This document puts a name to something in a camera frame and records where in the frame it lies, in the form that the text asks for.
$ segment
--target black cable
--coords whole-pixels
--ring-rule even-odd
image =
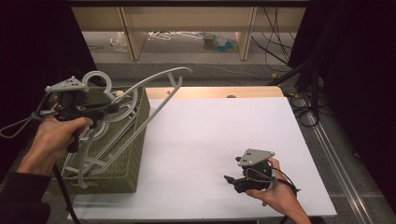
[[[285,173],[283,173],[281,170],[275,168],[274,166],[271,166],[271,169],[280,172],[283,176],[285,176],[285,177],[289,180],[289,182],[290,182],[290,183],[293,185],[293,187],[296,189],[296,187],[295,187],[293,181],[291,181],[291,179],[290,179]]]
[[[296,38],[295,38],[291,33],[289,33],[289,35],[291,36],[291,38],[293,39],[293,41],[296,40]]]
[[[274,40],[270,40],[270,39],[264,34],[264,32],[262,32],[262,36],[264,36],[264,38],[265,38],[266,40],[270,41],[272,44],[279,45],[279,46],[283,46],[284,48],[287,48],[287,49],[291,49],[291,47],[289,47],[289,46],[276,43]]]
[[[268,19],[268,21],[270,22],[271,27],[273,28],[272,23],[271,23],[271,20],[270,20],[270,18],[268,17],[268,15],[267,15],[267,19]],[[273,31],[272,31],[272,33],[271,33],[271,35],[270,35],[270,40],[272,39],[273,34],[274,34],[274,28],[273,28]],[[272,70],[274,70],[274,71],[277,71],[277,72],[284,72],[284,71],[281,71],[281,70],[277,70],[277,69],[271,67],[271,66],[268,64],[268,62],[267,62],[267,53],[266,53],[266,52],[267,52],[269,46],[270,46],[270,42],[268,42],[268,43],[267,43],[267,46],[265,47],[265,50],[266,50],[266,51],[265,51],[265,54],[264,54],[265,64],[267,65],[268,68],[270,68],[270,69],[272,69]]]
[[[251,39],[257,44],[257,46],[259,46],[260,49],[263,49],[266,53],[271,54],[271,56],[273,56],[274,58],[280,60],[283,64],[288,64],[288,62],[284,61],[283,59],[279,58],[278,56],[276,56],[273,52],[269,51],[268,48],[263,47],[262,45],[260,45],[252,36]]]
[[[277,37],[277,40],[280,43],[280,47],[282,49],[283,55],[285,56],[285,59],[288,61],[289,60],[289,54],[286,52],[284,45],[282,44],[282,40],[280,38],[280,32],[279,32],[279,26],[277,24],[277,12],[278,12],[278,7],[274,8],[275,11],[275,21],[274,21],[274,27],[273,27],[273,32],[275,32],[275,36]]]
[[[285,48],[283,47],[282,41],[280,39],[280,34],[279,34],[279,26],[277,25],[277,12],[278,12],[278,7],[275,7],[275,20],[274,20],[274,24],[271,22],[270,17],[268,16],[267,10],[264,8],[264,13],[265,16],[267,17],[267,20],[270,22],[270,26],[272,29],[272,33],[270,36],[270,40],[272,38],[272,34],[275,34],[277,40],[280,43],[283,55],[285,56],[286,60],[289,58],[289,54],[286,52]]]
[[[291,105],[291,107],[292,107],[293,113],[294,113],[294,114],[298,113],[298,114],[295,115],[294,117],[297,118],[298,121],[299,121],[299,123],[300,123],[301,125],[305,126],[305,127],[314,127],[314,126],[318,125],[318,123],[319,123],[319,117],[318,117],[318,115],[317,115],[316,113],[312,113],[312,111],[313,111],[312,107],[311,107],[311,106],[307,106],[307,103],[306,103],[306,102],[305,102],[304,105],[302,105],[302,106],[297,106],[297,105],[295,105],[295,104],[294,104],[294,101],[297,100],[297,99],[301,99],[301,100],[304,100],[304,101],[305,101],[304,98],[296,98],[296,99],[290,98],[290,99],[289,99],[289,103],[290,103],[290,105]],[[308,113],[311,113],[311,114],[313,115],[313,117],[314,117],[314,123],[313,123],[313,124],[307,124],[307,123],[304,123],[304,122],[303,122],[303,117],[304,117],[304,115],[307,115]]]
[[[56,180],[58,181],[59,187],[61,188],[62,195],[64,196],[64,201],[66,202],[67,211],[70,213],[74,223],[80,224],[78,217],[73,209],[72,201],[70,200],[69,192],[67,191],[66,184],[64,183],[64,179],[62,178],[61,172],[58,169],[58,166],[55,164],[52,167],[52,171],[56,176]]]

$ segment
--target black curtain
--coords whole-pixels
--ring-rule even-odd
[[[396,21],[393,1],[357,3],[324,79],[332,109],[396,213]]]
[[[339,0],[332,2],[322,0],[312,0],[310,6],[305,9],[305,13],[300,24],[297,36],[294,40],[288,66],[295,68],[303,63],[312,52],[315,43],[319,39],[325,23],[334,13],[339,5]]]
[[[29,117],[46,86],[96,70],[74,14],[64,2],[1,1],[0,128]],[[34,131],[28,127],[16,138],[0,137],[0,181]]]

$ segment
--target floor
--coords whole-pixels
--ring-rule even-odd
[[[127,52],[116,52],[114,47],[110,46],[111,40],[113,43],[117,40],[117,33],[84,33],[84,36],[98,70],[109,74],[114,85],[130,85],[144,77],[175,66],[188,66],[194,70],[194,75],[185,77],[184,86],[266,85],[273,78],[282,76],[285,71],[290,70],[279,59],[266,55],[263,49],[254,42],[250,44],[247,60],[241,61],[238,52],[234,49],[219,52],[216,48],[205,46],[203,40],[195,38],[200,34],[188,34],[192,37],[184,36],[184,34],[158,36],[167,40],[156,37],[152,37],[152,40],[147,39],[139,60],[134,62],[130,60]],[[235,40],[231,33],[213,34]],[[268,41],[264,36],[269,37],[270,34],[257,33],[253,36],[266,48]],[[281,34],[282,44],[292,48],[294,36],[295,34]],[[268,49],[280,59],[288,59],[279,45],[270,43]],[[280,85],[283,92],[295,93],[293,86],[296,78],[293,77]],[[150,85],[167,86],[168,84],[160,80]],[[293,98],[290,101],[292,102],[290,106],[305,104],[303,99]],[[353,146],[350,145],[337,118],[332,115],[331,109],[326,105],[323,95],[320,97],[320,104],[319,125],[305,127],[304,124],[309,124],[311,121],[311,118],[307,116],[302,117],[300,127],[338,213],[336,217],[325,217],[326,223],[396,223],[396,216],[375,182],[362,162],[352,154]],[[340,161],[341,175],[337,172],[338,168],[329,160],[331,155],[335,155]],[[347,185],[355,190],[356,195],[351,197],[349,193],[346,193],[344,182],[349,183]],[[356,215],[359,212],[356,212],[356,206],[351,206],[352,200],[362,201],[362,207],[358,209],[366,209],[366,215]],[[68,213],[64,210],[62,197],[46,193],[45,201],[49,202],[52,207],[49,223],[71,223],[66,220]],[[260,223],[279,223],[279,218],[261,220]]]

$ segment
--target gripper mount plate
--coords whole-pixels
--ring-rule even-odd
[[[249,148],[245,151],[245,154],[242,156],[241,160],[238,162],[239,166],[252,166],[261,161],[265,161],[270,157],[275,156],[275,152],[273,151],[264,151],[258,149]]]
[[[46,92],[56,91],[88,91],[88,87],[75,77],[71,77],[65,81],[59,82],[53,86],[48,86]]]

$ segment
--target green object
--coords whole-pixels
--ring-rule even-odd
[[[105,88],[90,88],[88,97],[93,103],[101,103],[108,101],[103,95]],[[129,88],[119,87],[113,88],[113,91],[126,91]],[[119,148],[135,133],[135,131],[142,125],[142,123],[149,117],[149,98],[146,95],[144,87],[138,89],[138,102],[136,105],[137,119],[135,124],[125,133],[125,135],[110,149],[110,151],[101,159],[106,162],[114,155]],[[132,101],[131,96],[127,96],[121,100],[121,104]],[[94,158],[95,155],[119,132],[119,130],[128,121],[128,118],[117,122],[112,122],[104,136],[97,141],[93,141],[88,157]],[[76,173],[69,172],[71,176],[64,177],[64,182],[70,194],[100,194],[100,193],[132,193],[136,192],[137,180],[139,175],[139,167],[142,156],[143,144],[146,130],[140,133],[127,149],[101,174],[84,176],[84,183],[88,185],[86,189],[82,189],[78,184],[78,177]],[[77,168],[82,151],[75,154],[71,167]],[[58,167],[62,169],[64,161],[58,162]],[[49,185],[49,192],[54,194],[61,194],[60,188],[56,178],[52,178]]]
[[[239,51],[239,47],[238,47],[238,45],[233,45],[233,50],[235,50],[235,51]]]
[[[204,42],[205,45],[213,47],[216,42],[217,36],[204,33]]]

